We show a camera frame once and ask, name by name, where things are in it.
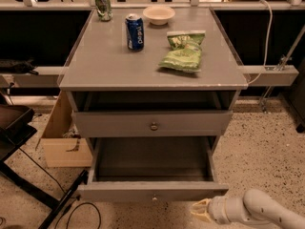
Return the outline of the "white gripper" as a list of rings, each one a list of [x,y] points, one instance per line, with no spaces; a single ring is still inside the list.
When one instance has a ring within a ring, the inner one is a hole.
[[[204,198],[193,204],[194,210],[207,208],[209,213],[207,211],[191,211],[191,214],[204,222],[211,222],[212,217],[213,221],[218,224],[244,222],[247,218],[242,198],[215,197],[212,200]]]

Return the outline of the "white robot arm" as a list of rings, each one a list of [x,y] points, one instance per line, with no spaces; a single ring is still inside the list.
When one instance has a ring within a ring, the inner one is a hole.
[[[265,192],[250,189],[242,197],[204,198],[192,205],[191,214],[204,222],[238,222],[256,229],[305,229],[305,218],[285,208]]]

